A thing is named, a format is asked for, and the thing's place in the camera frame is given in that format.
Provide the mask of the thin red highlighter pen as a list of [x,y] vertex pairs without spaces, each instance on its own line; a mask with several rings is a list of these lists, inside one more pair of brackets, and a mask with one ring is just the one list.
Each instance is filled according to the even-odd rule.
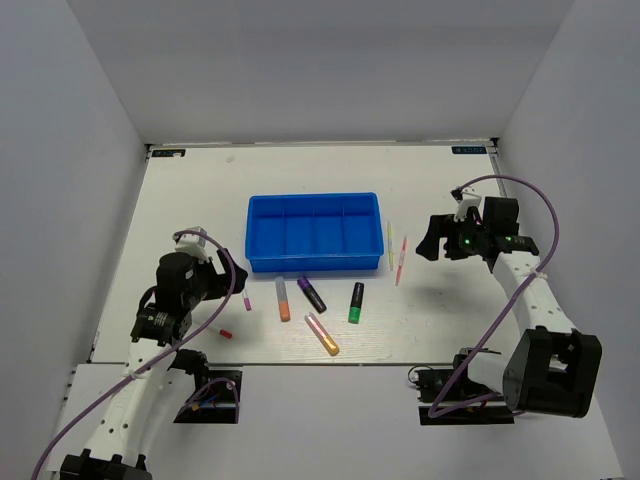
[[408,237],[405,235],[403,237],[401,250],[400,250],[400,254],[399,254],[399,258],[398,258],[398,265],[397,265],[397,269],[396,269],[396,276],[395,276],[395,282],[394,282],[394,285],[396,287],[399,286],[400,281],[401,281],[401,276],[402,276],[403,266],[404,266],[404,261],[405,261],[405,255],[406,255],[406,250],[407,250],[407,244],[408,244]]

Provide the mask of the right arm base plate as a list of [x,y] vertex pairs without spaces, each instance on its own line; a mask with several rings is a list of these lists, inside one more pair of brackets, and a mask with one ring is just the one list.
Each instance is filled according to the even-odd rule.
[[481,397],[481,400],[440,417],[431,418],[428,411],[453,371],[452,367],[434,368],[425,364],[412,366],[408,370],[408,384],[418,394],[418,414],[421,426],[489,426],[515,423],[513,413],[506,407],[499,394],[486,386],[471,382],[465,377],[456,381],[438,409],[464,403],[476,397]]

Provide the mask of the orange clear-cap highlighter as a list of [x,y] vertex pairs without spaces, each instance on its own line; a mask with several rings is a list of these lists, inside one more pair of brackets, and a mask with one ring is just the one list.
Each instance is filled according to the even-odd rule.
[[288,322],[291,319],[291,313],[287,296],[286,283],[285,279],[282,276],[278,276],[275,278],[275,288],[280,320],[282,322]]

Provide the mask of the purple black highlighter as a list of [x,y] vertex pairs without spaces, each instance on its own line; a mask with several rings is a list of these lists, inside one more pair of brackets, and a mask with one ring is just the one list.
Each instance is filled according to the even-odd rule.
[[316,312],[322,314],[327,310],[325,302],[305,276],[299,277],[296,283]]

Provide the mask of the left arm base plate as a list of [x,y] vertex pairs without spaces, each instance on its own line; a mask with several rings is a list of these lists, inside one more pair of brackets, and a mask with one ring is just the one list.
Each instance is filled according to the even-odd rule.
[[235,425],[240,418],[243,371],[206,364],[195,375],[194,391],[178,410],[176,424]]

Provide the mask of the white pen magenta cap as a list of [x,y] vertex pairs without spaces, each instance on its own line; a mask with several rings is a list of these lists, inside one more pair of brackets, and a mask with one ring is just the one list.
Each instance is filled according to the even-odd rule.
[[244,307],[245,307],[246,311],[251,311],[252,310],[252,304],[251,304],[251,301],[250,301],[250,298],[249,298],[247,292],[243,291],[241,293],[241,295],[242,295],[243,304],[244,304]]

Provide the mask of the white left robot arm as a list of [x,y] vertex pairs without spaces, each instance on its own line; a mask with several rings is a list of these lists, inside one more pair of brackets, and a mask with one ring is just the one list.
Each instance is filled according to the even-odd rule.
[[225,248],[217,251],[223,270],[200,246],[163,255],[156,281],[141,296],[122,379],[95,402],[107,409],[82,452],[62,461],[62,479],[149,479],[148,455],[143,449],[151,434],[171,370],[180,371],[177,387],[199,399],[211,387],[203,353],[185,348],[195,335],[192,312],[202,302],[226,305],[242,292],[247,273]]

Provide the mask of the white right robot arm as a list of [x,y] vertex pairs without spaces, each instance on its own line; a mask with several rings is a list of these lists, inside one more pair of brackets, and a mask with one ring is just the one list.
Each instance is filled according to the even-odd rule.
[[431,400],[437,418],[493,397],[513,413],[584,417],[602,358],[594,335],[580,332],[556,300],[540,268],[534,240],[519,233],[513,198],[455,190],[455,213],[433,215],[418,255],[462,260],[479,256],[507,297],[501,318],[513,314],[520,340],[510,356],[480,345],[461,351],[453,373]]

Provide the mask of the yellow pink clear highlighter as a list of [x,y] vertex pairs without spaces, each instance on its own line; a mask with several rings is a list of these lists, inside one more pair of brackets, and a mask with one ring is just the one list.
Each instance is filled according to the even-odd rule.
[[340,348],[319,319],[312,312],[309,312],[304,316],[304,320],[329,355],[336,356],[340,352]]

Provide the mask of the green black highlighter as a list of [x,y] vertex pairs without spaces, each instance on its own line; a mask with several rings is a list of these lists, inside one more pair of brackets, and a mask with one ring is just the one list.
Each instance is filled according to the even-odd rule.
[[348,322],[351,324],[358,324],[361,316],[361,309],[364,297],[364,284],[361,282],[356,282],[354,284],[349,313],[348,313]]

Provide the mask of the thin yellow highlighter pen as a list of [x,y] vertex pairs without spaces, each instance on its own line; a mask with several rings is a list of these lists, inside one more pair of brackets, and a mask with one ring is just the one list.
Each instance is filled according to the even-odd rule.
[[390,271],[394,271],[394,267],[395,267],[394,231],[393,231],[393,225],[390,221],[387,222],[386,239],[387,239],[387,256],[388,256],[389,269]]

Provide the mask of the white pen red cap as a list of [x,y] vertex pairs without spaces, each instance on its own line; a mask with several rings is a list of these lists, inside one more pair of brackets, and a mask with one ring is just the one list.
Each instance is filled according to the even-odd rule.
[[227,339],[232,339],[233,338],[233,334],[230,331],[228,331],[228,330],[226,330],[224,328],[217,327],[215,325],[209,325],[207,327],[204,327],[203,325],[200,325],[198,328],[193,330],[193,333],[201,332],[201,331],[208,332],[208,333],[215,334],[215,335],[219,335],[219,336],[227,338]]

